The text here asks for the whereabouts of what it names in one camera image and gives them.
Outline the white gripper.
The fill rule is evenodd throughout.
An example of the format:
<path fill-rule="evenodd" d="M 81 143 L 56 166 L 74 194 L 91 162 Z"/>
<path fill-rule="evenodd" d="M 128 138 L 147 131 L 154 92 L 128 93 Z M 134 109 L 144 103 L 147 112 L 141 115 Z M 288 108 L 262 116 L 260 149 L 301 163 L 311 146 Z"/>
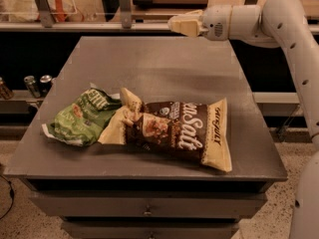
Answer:
<path fill-rule="evenodd" d="M 189 37 L 200 35 L 201 22 L 197 17 L 202 14 L 203 36 L 210 41 L 228 39 L 231 5 L 214 5 L 203 10 L 193 10 L 171 17 L 167 24 L 171 31 Z"/>

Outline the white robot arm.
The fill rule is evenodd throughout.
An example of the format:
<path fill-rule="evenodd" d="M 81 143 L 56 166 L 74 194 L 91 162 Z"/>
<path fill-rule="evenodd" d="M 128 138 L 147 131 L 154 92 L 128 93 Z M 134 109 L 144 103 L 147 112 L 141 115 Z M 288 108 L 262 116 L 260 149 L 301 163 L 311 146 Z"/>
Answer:
<path fill-rule="evenodd" d="M 282 49 L 315 146 L 297 186 L 289 239 L 319 239 L 319 45 L 300 0 L 214 5 L 173 16 L 168 27 L 189 37 Z"/>

